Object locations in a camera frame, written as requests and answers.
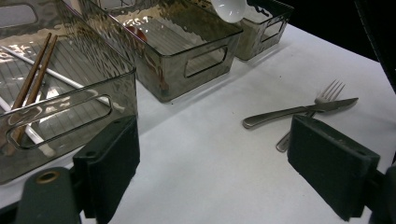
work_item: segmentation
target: table knife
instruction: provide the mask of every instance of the table knife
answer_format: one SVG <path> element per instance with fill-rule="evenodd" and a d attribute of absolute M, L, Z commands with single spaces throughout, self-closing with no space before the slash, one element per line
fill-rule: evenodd
<path fill-rule="evenodd" d="M 279 110 L 275 112 L 252 116 L 244 119 L 242 123 L 246 129 L 250 129 L 270 119 L 276 119 L 287 115 L 299 114 L 308 111 L 315 111 L 320 113 L 320 112 L 336 110 L 345 106 L 354 105 L 358 101 L 358 99 L 359 98 L 351 98 L 347 100 L 332 101 L 329 103 L 323 103 L 317 105 L 298 106 L 290 109 Z"/>

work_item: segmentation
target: fork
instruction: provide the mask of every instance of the fork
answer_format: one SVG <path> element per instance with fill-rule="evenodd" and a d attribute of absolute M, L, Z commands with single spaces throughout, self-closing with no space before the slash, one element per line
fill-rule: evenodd
<path fill-rule="evenodd" d="M 342 82 L 334 80 L 317 98 L 315 98 L 315 104 L 323 104 L 334 101 L 344 87 L 345 84 L 343 85 Z M 315 111 L 307 112 L 305 115 L 309 118 L 312 118 L 315 115 Z M 279 142 L 276 144 L 276 149 L 280 152 L 285 152 L 289 148 L 289 143 L 290 132 L 286 133 L 285 136 L 283 136 L 282 139 L 279 140 Z"/>

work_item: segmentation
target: table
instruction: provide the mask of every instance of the table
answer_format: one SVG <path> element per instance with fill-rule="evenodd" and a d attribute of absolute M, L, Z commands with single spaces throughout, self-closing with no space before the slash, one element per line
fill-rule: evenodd
<path fill-rule="evenodd" d="M 385 172 L 396 150 L 395 93 L 379 63 L 291 25 L 270 51 L 235 59 L 229 74 L 169 104 L 137 83 L 141 163 L 111 223 L 345 223 L 275 149 L 291 117 L 255 130 L 241 120 L 311 105 L 339 79 L 339 98 L 358 103 L 316 118 L 378 153 Z M 18 200 L 22 180 L 0 186 L 0 205 Z"/>

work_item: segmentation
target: metal cutlery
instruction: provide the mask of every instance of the metal cutlery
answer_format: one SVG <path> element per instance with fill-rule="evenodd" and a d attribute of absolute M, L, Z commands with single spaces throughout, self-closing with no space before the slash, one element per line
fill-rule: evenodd
<path fill-rule="evenodd" d="M 319 96 L 315 98 L 315 104 L 322 104 L 322 103 L 334 101 L 344 87 L 345 84 L 343 85 L 342 82 L 334 80 L 328 87 L 326 87 L 326 89 Z M 314 117 L 315 113 L 316 113 L 315 111 L 310 111 L 305 115 L 309 118 L 312 118 Z M 289 149 L 289 145 L 290 145 L 290 132 L 286 133 L 282 137 L 282 139 L 279 140 L 279 142 L 276 144 L 276 149 L 280 152 L 285 152 Z"/>
<path fill-rule="evenodd" d="M 276 119 L 287 115 L 299 114 L 308 111 L 326 112 L 326 111 L 339 109 L 341 107 L 355 104 L 358 101 L 358 99 L 359 98 L 351 98 L 347 100 L 333 101 L 333 102 L 317 104 L 317 105 L 298 106 L 290 109 L 279 110 L 275 112 L 252 116 L 244 119 L 242 123 L 246 129 L 250 129 L 270 119 Z"/>

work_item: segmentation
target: clear plastic container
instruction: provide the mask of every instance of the clear plastic container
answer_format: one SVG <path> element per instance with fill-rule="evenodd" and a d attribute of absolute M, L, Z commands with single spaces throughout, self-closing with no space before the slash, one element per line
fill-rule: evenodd
<path fill-rule="evenodd" d="M 230 71 L 242 33 L 238 26 L 185 0 L 108 3 L 100 8 L 79 1 L 81 14 L 123 57 L 134 59 L 137 79 L 159 101 Z"/>
<path fill-rule="evenodd" d="M 136 115 L 135 67 L 61 0 L 3 0 L 0 18 L 0 184 L 88 143 Z M 48 33 L 59 36 L 36 103 L 10 110 Z M 25 133 L 20 140 L 14 132 Z"/>

